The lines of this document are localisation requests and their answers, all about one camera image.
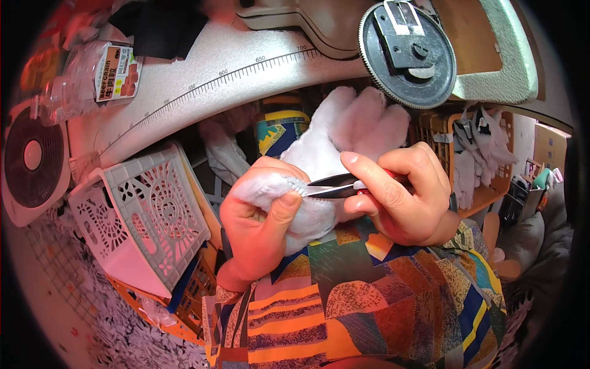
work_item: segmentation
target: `screw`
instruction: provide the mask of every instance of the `screw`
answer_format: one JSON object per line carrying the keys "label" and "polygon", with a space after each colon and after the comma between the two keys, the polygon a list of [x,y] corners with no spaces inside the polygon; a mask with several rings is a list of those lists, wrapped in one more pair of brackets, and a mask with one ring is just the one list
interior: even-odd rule
{"label": "screw", "polygon": [[418,44],[414,44],[412,45],[413,49],[414,49],[414,54],[416,54],[416,56],[420,59],[425,59],[426,56],[428,56],[428,50],[421,47]]}

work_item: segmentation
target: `fan grille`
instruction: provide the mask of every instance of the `fan grille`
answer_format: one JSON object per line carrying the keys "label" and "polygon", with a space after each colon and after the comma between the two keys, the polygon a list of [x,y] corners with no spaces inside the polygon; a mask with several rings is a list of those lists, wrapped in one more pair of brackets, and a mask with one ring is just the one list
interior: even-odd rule
{"label": "fan grille", "polygon": [[[58,125],[45,127],[40,119],[29,118],[29,108],[14,120],[6,139],[4,171],[14,200],[35,208],[47,201],[60,180],[64,159],[64,138]],[[41,145],[41,162],[30,170],[25,165],[25,147],[31,141]]]}

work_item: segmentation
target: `food label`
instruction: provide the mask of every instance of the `food label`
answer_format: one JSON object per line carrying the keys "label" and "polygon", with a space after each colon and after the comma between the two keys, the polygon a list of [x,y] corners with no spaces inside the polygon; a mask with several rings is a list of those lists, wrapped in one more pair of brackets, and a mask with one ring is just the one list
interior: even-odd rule
{"label": "food label", "polygon": [[142,64],[132,47],[108,46],[96,70],[96,102],[135,96]]}

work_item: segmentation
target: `gray cushion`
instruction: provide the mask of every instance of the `gray cushion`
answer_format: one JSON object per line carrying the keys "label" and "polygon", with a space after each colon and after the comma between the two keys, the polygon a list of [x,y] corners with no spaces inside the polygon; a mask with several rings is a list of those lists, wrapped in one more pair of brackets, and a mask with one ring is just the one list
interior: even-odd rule
{"label": "gray cushion", "polygon": [[496,247],[504,250],[506,259],[518,261],[521,273],[524,273],[537,259],[544,236],[543,217],[540,212],[536,212],[531,218],[503,233]]}

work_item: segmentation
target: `hand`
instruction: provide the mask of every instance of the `hand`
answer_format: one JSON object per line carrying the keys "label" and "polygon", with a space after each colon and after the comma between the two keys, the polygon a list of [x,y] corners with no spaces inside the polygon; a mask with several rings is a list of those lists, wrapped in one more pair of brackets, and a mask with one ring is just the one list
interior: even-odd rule
{"label": "hand", "polygon": [[[449,225],[448,221],[441,222],[441,219],[448,210],[451,185],[438,158],[426,143],[418,142],[410,148],[389,151],[379,157],[377,163],[353,152],[343,152],[340,160],[371,192],[370,195],[347,198],[344,203],[347,213],[360,211],[367,214],[375,227],[397,244],[430,246],[448,240],[438,240],[437,229],[439,224]],[[383,168],[407,175],[414,187],[412,193]],[[451,217],[454,222],[458,215]]]}
{"label": "hand", "polygon": [[[283,161],[263,156],[234,184],[259,175],[280,173],[309,182],[301,169]],[[285,254],[285,233],[301,206],[302,198],[290,191],[273,201],[268,214],[232,196],[225,197],[219,217],[230,241],[234,257],[219,270],[217,282],[222,287],[243,292],[251,282],[274,270]]]}

